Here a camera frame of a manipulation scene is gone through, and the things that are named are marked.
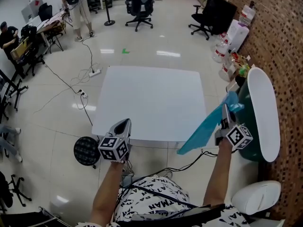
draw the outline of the white table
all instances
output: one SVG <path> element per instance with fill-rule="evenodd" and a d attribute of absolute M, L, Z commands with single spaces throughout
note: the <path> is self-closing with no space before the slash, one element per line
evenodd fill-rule
<path fill-rule="evenodd" d="M 104 136 L 112 125 L 130 118 L 133 140 L 186 141 L 205 117 L 198 72 L 110 66 L 92 133 Z"/>

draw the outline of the person standing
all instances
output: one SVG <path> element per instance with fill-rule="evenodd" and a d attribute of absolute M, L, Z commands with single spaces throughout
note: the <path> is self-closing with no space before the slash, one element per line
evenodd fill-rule
<path fill-rule="evenodd" d="M 0 25 L 0 48 L 4 50 L 8 59 L 13 63 L 15 66 L 16 71 L 21 76 L 22 79 L 25 78 L 24 71 L 22 65 L 18 65 L 18 63 L 12 58 L 11 51 L 16 49 L 19 45 L 19 38 L 18 38 L 18 29 L 14 26 L 7 25 L 6 22 L 3 22 Z"/>
<path fill-rule="evenodd" d="M 6 126 L 4 124 L 0 124 L 0 134 L 4 133 L 10 133 L 13 135 L 17 135 L 21 133 L 20 128 L 11 128 L 9 126 Z M 2 137 L 0 137 L 0 151 L 2 152 L 2 147 L 5 148 L 5 150 L 9 151 L 19 162 L 22 162 L 22 157 L 19 154 L 19 152 L 16 150 L 16 148 L 10 144 L 7 140 L 5 140 Z"/>
<path fill-rule="evenodd" d="M 83 38 L 81 36 L 81 29 L 80 29 L 81 17 L 83 18 L 87 28 L 89 29 L 89 36 L 93 37 L 94 31 L 91 25 L 91 17 L 90 17 L 90 11 L 89 11 L 87 0 L 79 0 L 76 4 L 72 4 L 72 5 L 68 4 L 66 0 L 62 0 L 62 3 L 66 8 L 69 8 L 70 10 L 72 25 L 77 35 L 75 41 L 76 42 L 83 41 Z"/>

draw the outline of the tiled floor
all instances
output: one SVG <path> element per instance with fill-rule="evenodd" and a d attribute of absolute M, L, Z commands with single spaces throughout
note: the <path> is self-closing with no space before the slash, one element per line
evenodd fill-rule
<path fill-rule="evenodd" d="M 91 118 L 94 118 L 94 107 L 97 106 L 107 66 L 110 65 L 198 71 L 207 112 L 218 106 L 225 95 L 226 82 L 218 76 L 220 65 L 211 58 L 210 46 L 214 38 L 206 41 L 202 34 L 190 34 L 188 24 L 195 23 L 191 18 L 195 11 L 194 4 L 197 4 L 196 0 L 156 1 L 152 15 L 154 29 L 141 25 L 137 33 L 134 25 L 125 27 L 125 22 L 133 17 L 126 13 L 123 1 L 115 1 L 109 10 L 111 19 L 116 21 L 113 26 L 103 25 L 106 21 L 105 11 L 92 14 L 96 36 L 85 43 L 92 50 L 93 62 L 98 63 L 95 68 L 102 69 L 102 74 L 73 87 L 76 91 L 82 88 L 88 94 Z M 82 32 L 84 37 L 88 36 L 85 27 Z M 70 27 L 60 41 L 64 52 L 53 47 L 53 53 L 48 54 L 45 61 L 64 81 L 70 83 L 80 70 L 89 68 L 90 53 L 86 46 L 73 41 Z M 124 48 L 130 53 L 122 54 Z M 100 53 L 100 49 L 111 49 L 114 53 Z M 157 55 L 157 51 L 178 53 L 180 57 Z M 8 122 L 11 126 L 22 128 L 16 146 L 23 163 L 4 157 L 0 169 L 7 179 L 12 173 L 24 177 L 24 190 L 33 201 L 27 202 L 27 207 L 23 208 L 15 198 L 9 212 L 37 211 L 38 206 L 43 206 L 60 214 L 69 224 L 85 221 L 109 163 L 101 161 L 97 169 L 93 169 L 80 165 L 74 158 L 76 140 L 91 135 L 91 125 L 85 112 L 77 108 L 77 104 L 81 105 L 78 96 L 74 98 L 72 91 L 45 66 L 40 66 L 36 75 L 29 76 L 24 83 L 29 85 L 29 89 L 21 96 L 18 113 L 10 110 Z M 130 160 L 136 175 L 151 174 L 166 166 L 180 168 L 200 154 L 200 150 L 196 149 L 184 156 L 177 155 L 176 149 L 182 146 L 182 142 L 133 140 L 132 144 L 135 146 Z M 217 152 L 213 137 L 207 148 Z M 202 203 L 214 163 L 215 158 L 203 156 L 187 171 L 174 174 L 173 180 L 189 191 L 193 204 Z M 257 165 L 235 153 L 232 156 L 228 198 L 239 188 L 254 182 L 256 176 Z"/>

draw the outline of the blue cloth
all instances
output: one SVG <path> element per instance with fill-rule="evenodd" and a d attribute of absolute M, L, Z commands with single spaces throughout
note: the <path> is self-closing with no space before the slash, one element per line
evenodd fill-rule
<path fill-rule="evenodd" d="M 179 155 L 184 155 L 192 149 L 206 146 L 216 125 L 221 123 L 223 104 L 227 104 L 229 110 L 234 113 L 244 108 L 243 104 L 239 104 L 238 95 L 235 92 L 228 92 L 221 104 L 204 119 L 184 146 L 177 151 Z"/>

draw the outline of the brick wall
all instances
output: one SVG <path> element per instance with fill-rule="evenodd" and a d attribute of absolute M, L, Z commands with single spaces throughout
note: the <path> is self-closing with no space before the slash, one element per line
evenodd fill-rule
<path fill-rule="evenodd" d="M 238 19 L 251 0 L 229 1 L 238 7 Z M 282 184 L 273 217 L 292 226 L 303 214 L 303 0 L 253 1 L 257 14 L 240 53 L 250 54 L 275 88 L 281 148 L 266 178 Z"/>

